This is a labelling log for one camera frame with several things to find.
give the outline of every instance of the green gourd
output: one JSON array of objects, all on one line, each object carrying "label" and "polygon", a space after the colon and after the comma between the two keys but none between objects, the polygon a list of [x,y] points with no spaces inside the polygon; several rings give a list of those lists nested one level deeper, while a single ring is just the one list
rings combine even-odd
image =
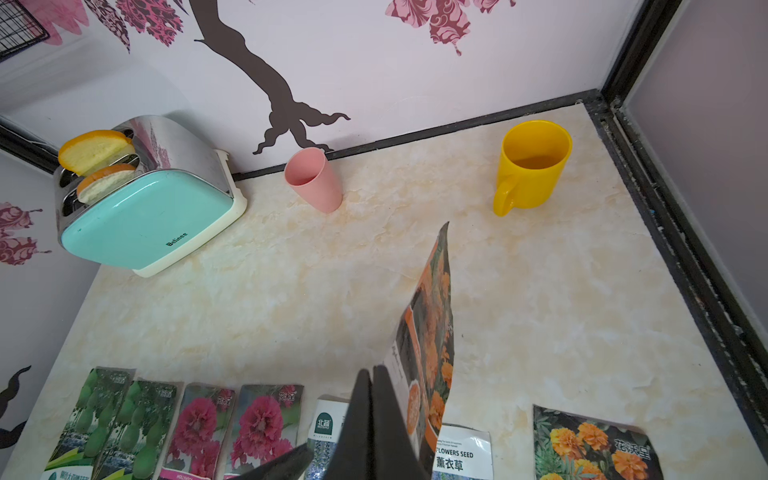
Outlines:
[{"label": "green gourd", "polygon": [[88,373],[88,378],[85,379],[85,385],[93,389],[96,380],[98,380],[98,374],[96,373],[96,369],[93,369],[91,370],[91,373]]},{"label": "green gourd", "polygon": [[85,443],[85,449],[83,449],[83,456],[95,457],[101,451],[101,447],[104,446],[104,442],[107,441],[107,435],[109,434],[109,424],[112,421],[114,415],[114,406],[112,405],[112,399],[109,399],[107,405],[101,410],[98,416],[98,427],[88,437],[88,441]]},{"label": "green gourd", "polygon": [[128,387],[128,393],[126,393],[125,396],[131,400],[135,400],[136,395],[139,393],[141,393],[141,386],[139,386],[139,382],[133,382],[131,383],[131,386]]},{"label": "green gourd", "polygon": [[76,408],[84,409],[85,406],[88,404],[88,399],[91,398],[91,394],[94,392],[94,390],[88,386],[83,385],[83,388],[80,389],[80,396],[78,397],[78,402],[75,404]]},{"label": "green gourd", "polygon": [[93,458],[101,451],[101,447],[104,446],[104,442],[107,441],[107,434],[109,431],[107,427],[99,425],[88,437],[88,441],[85,443],[85,449],[83,449],[83,456],[86,458]]},{"label": "green gourd", "polygon": [[121,425],[129,423],[135,409],[136,403],[134,403],[133,399],[126,398],[123,400],[123,405],[120,407],[120,412],[118,412],[118,423]]},{"label": "green gourd", "polygon": [[123,437],[120,439],[120,450],[126,453],[131,453],[131,450],[136,446],[136,442],[139,441],[139,433],[141,432],[141,423],[144,421],[144,408],[138,407],[131,418],[131,424],[123,432]]},{"label": "green gourd", "polygon": [[160,444],[160,438],[163,436],[163,418],[162,416],[152,425],[147,434],[147,444],[139,450],[134,459],[134,478],[144,480],[150,478],[154,473],[154,466],[157,463],[157,446]]},{"label": "green gourd", "polygon": [[93,421],[94,409],[91,406],[86,406],[85,410],[83,410],[77,422],[74,424],[74,430],[81,435],[85,435],[88,433],[88,428],[91,426]]}]

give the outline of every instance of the flower seed packet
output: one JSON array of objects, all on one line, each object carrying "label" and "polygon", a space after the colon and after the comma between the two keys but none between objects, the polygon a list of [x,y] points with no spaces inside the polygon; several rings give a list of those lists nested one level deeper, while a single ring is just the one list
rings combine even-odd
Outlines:
[{"label": "flower seed packet", "polygon": [[301,385],[243,385],[224,456],[224,478],[235,478],[296,446]]},{"label": "flower seed packet", "polygon": [[304,473],[304,480],[320,480],[325,476],[331,457],[336,451],[348,407],[347,402],[317,400],[315,416],[306,440],[315,456]]},{"label": "flower seed packet", "polygon": [[211,480],[232,416],[235,391],[191,383],[165,455],[163,480]]},{"label": "flower seed packet", "polygon": [[493,480],[491,434],[443,424],[432,480]]},{"label": "flower seed packet", "polygon": [[536,480],[662,480],[650,439],[610,424],[533,406]]},{"label": "flower seed packet", "polygon": [[425,471],[432,474],[442,415],[453,381],[447,223],[440,229],[383,363],[413,451]]}]

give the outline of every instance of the bread slice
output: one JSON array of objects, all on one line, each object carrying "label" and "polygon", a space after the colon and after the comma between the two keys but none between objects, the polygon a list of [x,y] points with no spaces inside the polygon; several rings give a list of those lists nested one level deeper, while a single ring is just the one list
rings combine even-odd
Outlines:
[{"label": "bread slice", "polygon": [[86,205],[95,204],[130,181],[135,170],[133,165],[117,164],[88,175],[78,185],[78,200]]},{"label": "bread slice", "polygon": [[84,177],[135,151],[122,132],[96,130],[65,143],[58,151],[58,163]]}]

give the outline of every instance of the toaster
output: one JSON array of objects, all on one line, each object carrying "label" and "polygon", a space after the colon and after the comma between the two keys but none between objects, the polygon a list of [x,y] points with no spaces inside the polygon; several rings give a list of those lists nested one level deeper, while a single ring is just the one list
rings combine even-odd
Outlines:
[{"label": "toaster", "polygon": [[226,152],[156,115],[132,118],[113,130],[133,142],[135,153],[113,163],[136,167],[132,180],[85,205],[76,191],[83,178],[63,167],[54,172],[58,241],[68,252],[152,276],[245,211]]}]

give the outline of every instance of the tree decal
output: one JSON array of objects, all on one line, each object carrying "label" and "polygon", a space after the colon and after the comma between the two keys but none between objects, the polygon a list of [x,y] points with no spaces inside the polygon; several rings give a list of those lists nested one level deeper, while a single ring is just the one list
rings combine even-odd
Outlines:
[{"label": "tree decal", "polygon": [[[429,23],[429,35],[435,43],[453,44],[469,33],[469,20],[462,7],[469,7],[470,0],[392,0],[385,15],[399,18],[403,23],[418,28]],[[481,13],[490,13],[499,0],[473,0]],[[515,6],[515,0],[509,0]]]},{"label": "tree decal", "polygon": [[[22,3],[28,6],[38,20],[39,15],[48,20],[44,26],[52,37],[55,35],[58,38],[56,45],[60,45],[61,38],[53,24],[62,25],[67,30],[80,34],[78,22],[88,24],[88,19],[82,18],[81,15],[83,1],[129,52],[131,43],[126,24],[135,28],[138,33],[147,32],[167,47],[170,47],[177,34],[183,31],[184,23],[167,0],[116,0],[117,9],[110,5],[108,0],[22,0]],[[174,0],[174,4],[186,14],[182,1]],[[349,120],[349,117],[343,113],[324,114],[308,104],[295,101],[285,78],[261,57],[249,51],[245,38],[219,19],[217,0],[189,0],[189,5],[203,33],[203,38],[197,41],[235,64],[270,99],[271,128],[264,132],[264,141],[253,154],[260,154],[264,148],[272,147],[277,138],[288,131],[300,147],[320,147],[326,152],[331,151],[328,145],[315,144],[307,139],[305,125],[331,125],[340,118]]]}]

